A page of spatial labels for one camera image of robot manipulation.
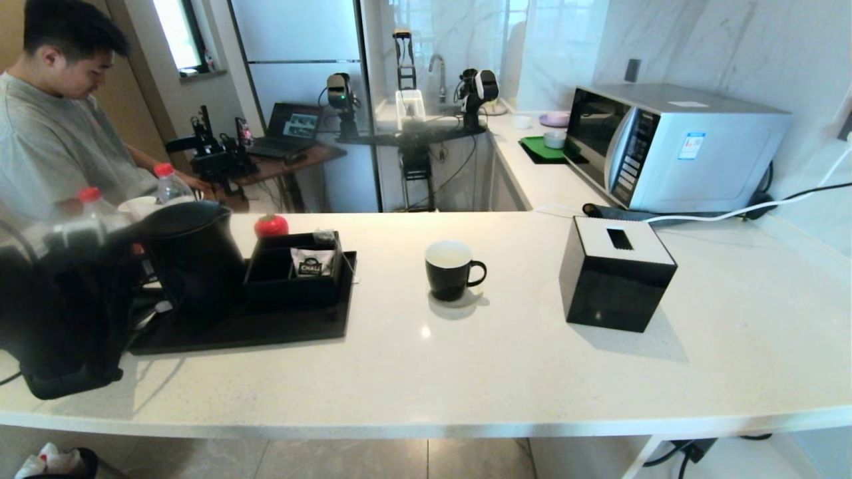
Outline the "black electric kettle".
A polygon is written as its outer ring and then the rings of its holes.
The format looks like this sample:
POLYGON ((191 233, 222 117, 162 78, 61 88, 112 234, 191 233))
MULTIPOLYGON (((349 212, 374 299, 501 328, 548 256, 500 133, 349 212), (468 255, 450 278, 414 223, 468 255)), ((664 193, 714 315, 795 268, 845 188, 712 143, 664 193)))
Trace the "black electric kettle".
POLYGON ((136 237, 177 321, 203 329, 246 303, 246 263, 232 237, 232 209, 197 201, 163 206, 137 222, 136 237))

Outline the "translucent white plastic cup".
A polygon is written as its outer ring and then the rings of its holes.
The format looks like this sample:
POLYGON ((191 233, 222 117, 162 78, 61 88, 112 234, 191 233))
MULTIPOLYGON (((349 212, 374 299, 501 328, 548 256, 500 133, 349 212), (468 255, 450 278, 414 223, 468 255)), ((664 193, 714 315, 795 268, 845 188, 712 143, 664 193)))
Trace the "translucent white plastic cup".
POLYGON ((153 196, 137 197, 119 204, 118 211, 127 216, 132 222, 139 222, 156 210, 161 209, 162 204, 153 196))

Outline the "clear water bottle red cap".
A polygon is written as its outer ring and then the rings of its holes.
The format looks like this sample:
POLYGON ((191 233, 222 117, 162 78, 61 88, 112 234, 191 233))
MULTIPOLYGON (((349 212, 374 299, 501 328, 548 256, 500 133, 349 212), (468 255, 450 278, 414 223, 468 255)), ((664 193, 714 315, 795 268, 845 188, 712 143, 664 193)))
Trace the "clear water bottle red cap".
POLYGON ((158 178, 157 198, 162 206, 196 201, 192 188, 177 175, 171 164, 161 163, 153 168, 158 178))
POLYGON ((77 199, 82 204, 82 219, 94 222, 104 232, 123 230, 131 225, 128 216, 107 202, 98 188, 82 189, 77 194, 77 199))

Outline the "person in grey shirt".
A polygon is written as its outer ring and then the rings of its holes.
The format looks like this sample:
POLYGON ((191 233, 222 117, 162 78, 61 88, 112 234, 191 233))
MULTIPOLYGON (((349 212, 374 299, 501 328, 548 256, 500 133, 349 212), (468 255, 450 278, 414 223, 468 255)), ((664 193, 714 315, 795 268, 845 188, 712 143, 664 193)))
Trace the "person in grey shirt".
POLYGON ((79 214, 97 188, 118 206, 168 166, 122 139, 95 98, 130 43, 85 0, 25 0, 23 47, 0 74, 0 206, 25 220, 79 214))

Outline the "black rectangular serving tray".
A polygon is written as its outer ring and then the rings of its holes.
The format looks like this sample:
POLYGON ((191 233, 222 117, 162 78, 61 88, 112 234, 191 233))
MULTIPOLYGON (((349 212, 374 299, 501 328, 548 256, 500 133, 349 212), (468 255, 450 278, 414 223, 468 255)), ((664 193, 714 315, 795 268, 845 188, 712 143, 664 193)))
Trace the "black rectangular serving tray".
POLYGON ((153 316, 155 324, 141 331, 128 352, 146 357, 343 340, 349 322, 353 272, 345 270, 341 282, 343 290, 337 302, 329 306, 271 312, 239 307, 207 325, 192 325, 170 313, 157 313, 153 316))

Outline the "black trash bin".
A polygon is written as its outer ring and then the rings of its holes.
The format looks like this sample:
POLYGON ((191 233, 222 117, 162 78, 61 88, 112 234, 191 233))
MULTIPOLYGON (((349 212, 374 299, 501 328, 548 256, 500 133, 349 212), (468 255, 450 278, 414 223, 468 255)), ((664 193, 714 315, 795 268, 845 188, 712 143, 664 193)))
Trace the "black trash bin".
MULTIPOLYGON (((88 448, 77 448, 83 456, 85 466, 87 466, 87 476, 85 479, 97 479, 99 469, 99 459, 97 455, 88 448)), ((61 479, 60 476, 47 476, 45 479, 61 479)), ((67 479, 76 479, 76 477, 68 477, 67 479)))

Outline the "white crumpled paper trash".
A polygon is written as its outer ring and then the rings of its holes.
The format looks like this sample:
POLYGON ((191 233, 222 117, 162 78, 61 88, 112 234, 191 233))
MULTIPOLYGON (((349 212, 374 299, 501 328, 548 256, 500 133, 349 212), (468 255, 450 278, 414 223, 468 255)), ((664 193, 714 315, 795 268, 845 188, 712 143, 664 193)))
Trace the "white crumpled paper trash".
POLYGON ((87 466, 79 449, 60 449, 54 443, 48 442, 36 454, 27 456, 13 479, 45 479, 47 476, 85 479, 87 474, 87 466))

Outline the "brown wooden desk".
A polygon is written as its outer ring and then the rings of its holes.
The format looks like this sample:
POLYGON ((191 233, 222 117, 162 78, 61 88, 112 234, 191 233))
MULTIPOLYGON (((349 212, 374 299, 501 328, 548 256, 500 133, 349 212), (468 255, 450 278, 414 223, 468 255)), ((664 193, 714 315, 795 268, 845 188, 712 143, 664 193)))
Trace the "brown wooden desk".
POLYGON ((255 170, 249 175, 234 180, 240 187, 249 187, 265 181, 274 181, 280 189, 280 199, 290 212, 298 214, 306 212, 306 204, 302 189, 296 179, 296 173, 314 166, 322 166, 332 160, 338 160, 347 155, 344 149, 318 142, 295 156, 279 160, 258 155, 249 155, 255 170))

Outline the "black teleoperation rig stand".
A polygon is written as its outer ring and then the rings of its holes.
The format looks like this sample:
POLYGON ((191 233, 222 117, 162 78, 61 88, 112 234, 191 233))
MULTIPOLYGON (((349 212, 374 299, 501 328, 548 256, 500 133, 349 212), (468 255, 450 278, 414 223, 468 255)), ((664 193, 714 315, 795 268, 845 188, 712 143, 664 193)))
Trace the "black teleoperation rig stand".
MULTIPOLYGON (((413 33, 408 29, 396 29, 393 31, 392 39, 395 43, 397 61, 397 90, 418 90, 413 33)), ((441 106, 436 103, 437 118, 456 118, 456 127, 438 127, 434 125, 432 120, 425 118, 424 122, 409 122, 403 127, 402 131, 397 130, 393 134, 362 136, 358 130, 359 136, 353 140, 339 140, 338 134, 337 142, 341 144, 383 146, 384 148, 397 149, 405 212, 434 212, 437 209, 435 197, 437 188, 433 182, 432 172, 432 145, 467 137, 476 140, 478 135, 483 134, 487 129, 480 121, 480 111, 487 103, 479 110, 480 130, 469 131, 463 128, 460 102, 456 98, 459 85, 460 80, 453 92, 453 99, 448 101, 448 106, 441 106)), ((424 96, 423 101, 427 116, 427 104, 424 96)))

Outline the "white translucent basket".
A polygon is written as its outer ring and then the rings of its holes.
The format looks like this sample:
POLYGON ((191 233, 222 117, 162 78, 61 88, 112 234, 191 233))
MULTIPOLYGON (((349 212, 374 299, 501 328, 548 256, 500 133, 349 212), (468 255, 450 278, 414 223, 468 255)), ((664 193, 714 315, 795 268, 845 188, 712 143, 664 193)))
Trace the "white translucent basket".
POLYGON ((424 122, 426 118, 423 95, 420 90, 397 90, 395 92, 397 130, 402 131, 409 122, 424 122))

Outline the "chrome kitchen faucet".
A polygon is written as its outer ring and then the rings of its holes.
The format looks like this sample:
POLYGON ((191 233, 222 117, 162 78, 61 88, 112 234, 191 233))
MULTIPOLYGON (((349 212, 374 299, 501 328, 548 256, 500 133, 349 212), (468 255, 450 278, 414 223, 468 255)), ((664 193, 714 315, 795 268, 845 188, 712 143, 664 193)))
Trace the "chrome kitchen faucet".
POLYGON ((436 88, 438 94, 438 104, 448 106, 447 100, 447 63, 444 57, 438 53, 434 53, 429 58, 428 73, 437 74, 436 88))

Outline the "black tissue box white lid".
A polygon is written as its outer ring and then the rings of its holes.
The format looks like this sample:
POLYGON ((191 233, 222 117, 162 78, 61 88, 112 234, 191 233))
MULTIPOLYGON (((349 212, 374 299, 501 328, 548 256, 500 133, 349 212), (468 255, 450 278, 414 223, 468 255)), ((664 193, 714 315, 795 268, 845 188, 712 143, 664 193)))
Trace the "black tissue box white lid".
POLYGON ((647 222, 573 216, 558 275, 566 323, 644 333, 676 270, 647 222))

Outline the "silver microwave oven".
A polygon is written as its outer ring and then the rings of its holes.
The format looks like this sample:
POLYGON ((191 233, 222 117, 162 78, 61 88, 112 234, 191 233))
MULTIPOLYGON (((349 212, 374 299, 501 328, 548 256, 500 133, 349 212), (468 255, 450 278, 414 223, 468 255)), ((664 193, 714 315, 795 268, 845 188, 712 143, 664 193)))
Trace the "silver microwave oven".
POLYGON ((564 157, 615 206, 656 214, 743 208, 792 122, 772 106, 674 84, 575 88, 564 157))

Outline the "grey power adapter brick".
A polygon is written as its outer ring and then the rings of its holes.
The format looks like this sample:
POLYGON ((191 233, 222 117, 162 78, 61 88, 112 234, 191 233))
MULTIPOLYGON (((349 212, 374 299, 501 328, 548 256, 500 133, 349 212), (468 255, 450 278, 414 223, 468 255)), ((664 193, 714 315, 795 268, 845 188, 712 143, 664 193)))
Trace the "grey power adapter brick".
POLYGON ((703 460, 709 449, 715 445, 718 438, 701 438, 695 440, 672 440, 673 448, 685 454, 692 463, 703 460))

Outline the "window with dark frame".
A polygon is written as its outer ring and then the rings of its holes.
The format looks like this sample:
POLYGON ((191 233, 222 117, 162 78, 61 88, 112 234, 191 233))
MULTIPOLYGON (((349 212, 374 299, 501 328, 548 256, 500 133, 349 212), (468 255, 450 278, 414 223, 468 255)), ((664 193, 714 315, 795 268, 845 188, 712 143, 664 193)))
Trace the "window with dark frame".
POLYGON ((152 0, 180 78, 213 71, 193 0, 152 0))

